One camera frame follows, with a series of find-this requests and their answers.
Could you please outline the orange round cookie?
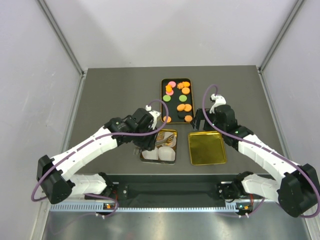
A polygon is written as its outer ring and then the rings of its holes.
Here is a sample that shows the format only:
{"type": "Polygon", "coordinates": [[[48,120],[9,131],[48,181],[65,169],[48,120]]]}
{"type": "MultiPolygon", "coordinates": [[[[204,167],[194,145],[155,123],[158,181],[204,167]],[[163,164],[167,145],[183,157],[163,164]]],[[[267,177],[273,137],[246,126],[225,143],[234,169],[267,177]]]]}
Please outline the orange round cookie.
{"type": "Polygon", "coordinates": [[[176,109],[178,112],[184,111],[185,110],[186,105],[185,104],[179,104],[176,109]]]}

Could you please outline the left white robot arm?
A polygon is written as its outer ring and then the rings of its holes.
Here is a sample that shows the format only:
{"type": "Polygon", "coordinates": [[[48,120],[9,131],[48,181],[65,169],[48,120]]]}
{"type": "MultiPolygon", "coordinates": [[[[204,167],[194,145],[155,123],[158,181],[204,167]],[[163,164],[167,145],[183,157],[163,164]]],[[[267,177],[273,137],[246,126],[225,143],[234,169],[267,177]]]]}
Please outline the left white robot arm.
{"type": "Polygon", "coordinates": [[[71,196],[86,194],[109,198],[114,191],[106,174],[77,174],[81,168],[123,144],[133,143],[140,150],[155,148],[160,112],[150,106],[138,108],[125,118],[114,117],[96,133],[71,149],[37,163],[36,180],[51,204],[58,204],[71,196]]]}

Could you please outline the metal tongs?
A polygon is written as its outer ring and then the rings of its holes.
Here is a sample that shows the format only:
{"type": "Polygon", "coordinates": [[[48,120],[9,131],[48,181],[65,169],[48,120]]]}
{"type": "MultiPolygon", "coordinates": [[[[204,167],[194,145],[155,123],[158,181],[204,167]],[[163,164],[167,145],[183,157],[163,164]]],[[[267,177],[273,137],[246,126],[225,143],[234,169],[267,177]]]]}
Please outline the metal tongs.
{"type": "MultiPolygon", "coordinates": [[[[156,148],[156,147],[159,147],[160,145],[162,145],[162,144],[166,141],[166,138],[167,138],[167,137],[165,137],[165,138],[162,139],[162,140],[156,141],[154,147],[156,148]]],[[[142,151],[143,151],[143,150],[142,150],[141,148],[136,147],[136,148],[134,149],[134,151],[133,151],[133,154],[134,154],[134,155],[138,155],[138,154],[140,154],[142,151]]]]}

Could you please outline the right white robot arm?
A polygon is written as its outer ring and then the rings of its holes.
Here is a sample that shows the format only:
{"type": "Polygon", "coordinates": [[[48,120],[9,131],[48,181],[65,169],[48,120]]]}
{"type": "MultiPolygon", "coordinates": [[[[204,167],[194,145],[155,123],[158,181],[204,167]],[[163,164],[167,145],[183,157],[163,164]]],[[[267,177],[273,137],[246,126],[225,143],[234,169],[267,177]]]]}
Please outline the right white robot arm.
{"type": "Polygon", "coordinates": [[[317,171],[310,164],[300,165],[263,143],[256,134],[239,125],[235,112],[220,94],[212,94],[211,108],[199,108],[191,122],[195,130],[205,121],[203,130],[219,132],[225,144],[248,157],[271,178],[245,171],[232,182],[233,196],[245,198],[249,194],[272,200],[291,217],[297,218],[320,205],[320,183],[317,171]]]}

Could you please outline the gold tin lid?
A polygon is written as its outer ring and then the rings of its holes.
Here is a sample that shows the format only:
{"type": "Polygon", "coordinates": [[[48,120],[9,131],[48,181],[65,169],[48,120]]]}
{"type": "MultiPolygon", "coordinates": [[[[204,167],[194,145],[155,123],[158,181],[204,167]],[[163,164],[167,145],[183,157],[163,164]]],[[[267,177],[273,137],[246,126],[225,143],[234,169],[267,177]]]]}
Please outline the gold tin lid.
{"type": "Polygon", "coordinates": [[[190,162],[193,166],[222,165],[227,156],[222,135],[218,131],[198,131],[188,134],[190,162]]]}

